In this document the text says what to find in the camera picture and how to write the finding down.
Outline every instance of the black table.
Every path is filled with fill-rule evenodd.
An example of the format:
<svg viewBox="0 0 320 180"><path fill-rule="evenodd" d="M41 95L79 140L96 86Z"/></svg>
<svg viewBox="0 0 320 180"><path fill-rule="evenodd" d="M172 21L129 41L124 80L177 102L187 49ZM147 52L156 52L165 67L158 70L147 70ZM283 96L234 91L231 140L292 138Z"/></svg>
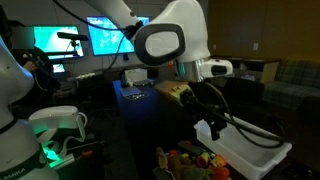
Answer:
<svg viewBox="0 0 320 180"><path fill-rule="evenodd" d="M120 81L113 82L120 116L130 138L133 158L141 180L155 179L155 150L177 147L180 140L196 141L196 131L189 113L152 87L139 87L148 97L128 100L122 97Z"/></svg>

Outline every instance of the gray couch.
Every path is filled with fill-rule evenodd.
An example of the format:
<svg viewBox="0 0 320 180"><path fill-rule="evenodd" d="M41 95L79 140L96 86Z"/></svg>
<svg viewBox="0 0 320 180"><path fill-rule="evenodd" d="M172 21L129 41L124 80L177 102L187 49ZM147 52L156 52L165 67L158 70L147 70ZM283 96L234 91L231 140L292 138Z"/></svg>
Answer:
<svg viewBox="0 0 320 180"><path fill-rule="evenodd" d="M283 60L263 100L297 110L305 97L320 97L320 62Z"/></svg>

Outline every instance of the computer monitor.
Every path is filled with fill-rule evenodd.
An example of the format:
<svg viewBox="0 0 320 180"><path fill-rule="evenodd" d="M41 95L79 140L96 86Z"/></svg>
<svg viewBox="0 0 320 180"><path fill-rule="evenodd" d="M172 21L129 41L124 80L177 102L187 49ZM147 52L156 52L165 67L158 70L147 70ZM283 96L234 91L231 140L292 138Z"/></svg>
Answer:
<svg viewBox="0 0 320 180"><path fill-rule="evenodd" d="M70 52L74 51L69 39L61 39L58 37L58 32L78 34L77 26L34 26L34 37L36 38L35 46L40 48L45 53L48 52ZM83 50L80 41L76 41L76 51L79 56L72 54L49 56L50 60L82 57Z"/></svg>
<svg viewBox="0 0 320 180"><path fill-rule="evenodd" d="M53 73L63 73L66 72L63 64L53 64Z"/></svg>
<svg viewBox="0 0 320 180"><path fill-rule="evenodd" d="M149 17L138 17L144 25L149 23ZM117 27L107 17L87 17L87 22L104 28L116 29ZM121 31L102 30L88 25L93 55L116 54L119 43L123 37ZM124 38L119 53L133 53L132 43Z"/></svg>

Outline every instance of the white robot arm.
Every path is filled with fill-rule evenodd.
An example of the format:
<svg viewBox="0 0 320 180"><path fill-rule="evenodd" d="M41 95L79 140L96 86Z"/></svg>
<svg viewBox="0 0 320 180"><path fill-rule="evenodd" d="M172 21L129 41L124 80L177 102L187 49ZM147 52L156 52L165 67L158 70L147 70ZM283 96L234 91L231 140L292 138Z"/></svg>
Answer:
<svg viewBox="0 0 320 180"><path fill-rule="evenodd" d="M232 73L226 60L211 59L202 8L196 0L176 0L146 26L123 0L85 0L108 16L118 28L130 29L127 38L146 65L157 66L177 60L177 73L183 81L200 82L205 78Z"/></svg>

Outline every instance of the white plastic bin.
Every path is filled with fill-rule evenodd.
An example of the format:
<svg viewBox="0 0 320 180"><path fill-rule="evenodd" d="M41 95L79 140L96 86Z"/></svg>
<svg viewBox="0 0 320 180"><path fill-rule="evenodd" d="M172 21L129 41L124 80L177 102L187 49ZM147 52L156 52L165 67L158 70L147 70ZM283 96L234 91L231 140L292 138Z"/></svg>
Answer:
<svg viewBox="0 0 320 180"><path fill-rule="evenodd" d="M236 117L234 120L250 128L269 133ZM212 141L210 128L204 120L199 121L194 128L197 139L216 154L222 155L227 163L250 180L258 180L279 164L292 148L290 143L284 143L276 149L265 149L251 144L237 129L230 124L220 132L220 138ZM273 145L272 141L243 131L250 139L265 145Z"/></svg>

